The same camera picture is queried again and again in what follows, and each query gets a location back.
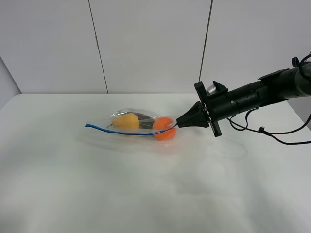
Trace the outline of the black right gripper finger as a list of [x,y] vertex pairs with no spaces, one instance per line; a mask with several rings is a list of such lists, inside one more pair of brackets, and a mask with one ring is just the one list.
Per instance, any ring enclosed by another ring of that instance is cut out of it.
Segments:
[[185,114],[180,116],[176,122],[205,122],[204,110],[201,102],[196,102]]
[[202,128],[208,128],[208,122],[203,121],[177,121],[177,125],[179,128],[185,128],[185,127],[202,127]]

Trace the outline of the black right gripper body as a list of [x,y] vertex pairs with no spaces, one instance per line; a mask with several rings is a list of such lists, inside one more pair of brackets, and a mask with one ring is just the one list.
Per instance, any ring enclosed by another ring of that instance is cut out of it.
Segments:
[[233,94],[224,85],[216,81],[212,85],[217,87],[217,92],[210,96],[202,81],[195,83],[194,87],[214,136],[218,137],[222,135],[218,121],[236,115],[239,111]]

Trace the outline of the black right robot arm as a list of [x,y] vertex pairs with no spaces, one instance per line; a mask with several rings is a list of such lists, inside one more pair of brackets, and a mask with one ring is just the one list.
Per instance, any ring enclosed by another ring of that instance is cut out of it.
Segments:
[[279,70],[231,91],[216,81],[209,88],[205,88],[203,82],[194,87],[200,100],[176,120],[177,125],[180,128],[211,127],[218,137],[222,134],[220,120],[257,107],[310,96],[311,65]]

